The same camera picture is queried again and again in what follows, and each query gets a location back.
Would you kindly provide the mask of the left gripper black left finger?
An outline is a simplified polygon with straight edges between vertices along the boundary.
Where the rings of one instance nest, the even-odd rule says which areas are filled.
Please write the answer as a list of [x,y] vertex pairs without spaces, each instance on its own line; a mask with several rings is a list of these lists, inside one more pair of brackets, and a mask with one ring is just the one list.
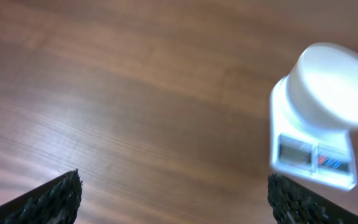
[[81,195],[78,170],[71,170],[1,205],[0,224],[74,224]]

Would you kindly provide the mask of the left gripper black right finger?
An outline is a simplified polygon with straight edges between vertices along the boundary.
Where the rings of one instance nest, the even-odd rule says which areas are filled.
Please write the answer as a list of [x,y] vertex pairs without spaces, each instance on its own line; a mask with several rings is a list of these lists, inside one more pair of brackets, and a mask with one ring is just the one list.
[[358,224],[358,215],[280,174],[269,175],[267,200],[280,224]]

